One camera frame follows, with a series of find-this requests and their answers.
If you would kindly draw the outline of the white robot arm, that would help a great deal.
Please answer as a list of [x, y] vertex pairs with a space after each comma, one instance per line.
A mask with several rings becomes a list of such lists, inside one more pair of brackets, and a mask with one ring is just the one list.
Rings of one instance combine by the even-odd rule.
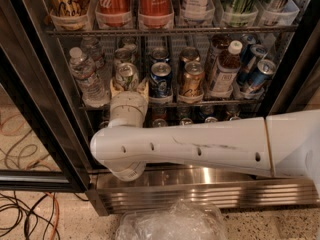
[[320, 110], [266, 118], [145, 128], [149, 83], [110, 81], [110, 119], [90, 141], [93, 157], [122, 181], [148, 163], [175, 163], [275, 178], [306, 177], [320, 192]]

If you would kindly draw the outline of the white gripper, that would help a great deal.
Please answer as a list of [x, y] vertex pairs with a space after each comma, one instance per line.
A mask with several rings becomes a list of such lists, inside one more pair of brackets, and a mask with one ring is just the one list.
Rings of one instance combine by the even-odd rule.
[[110, 80], [110, 117], [109, 128], [117, 126], [143, 126], [148, 110], [149, 81], [144, 78], [137, 87], [137, 92], [124, 91], [114, 79]]

